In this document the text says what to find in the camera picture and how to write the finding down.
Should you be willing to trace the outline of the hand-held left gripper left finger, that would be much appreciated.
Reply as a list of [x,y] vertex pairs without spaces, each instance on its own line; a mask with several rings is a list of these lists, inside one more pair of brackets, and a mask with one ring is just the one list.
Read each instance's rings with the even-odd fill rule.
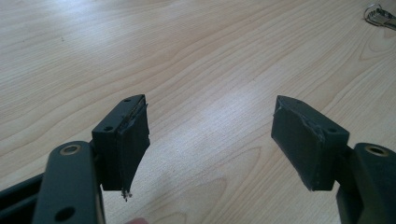
[[148,104],[144,94],[121,100],[92,130],[97,174],[103,190],[127,201],[139,163],[149,148]]

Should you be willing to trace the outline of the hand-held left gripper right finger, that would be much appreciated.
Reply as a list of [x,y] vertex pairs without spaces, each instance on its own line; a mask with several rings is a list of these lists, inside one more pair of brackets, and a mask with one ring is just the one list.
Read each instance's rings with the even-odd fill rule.
[[347,146],[347,130],[305,102],[278,95],[271,137],[309,190],[332,189],[334,164]]

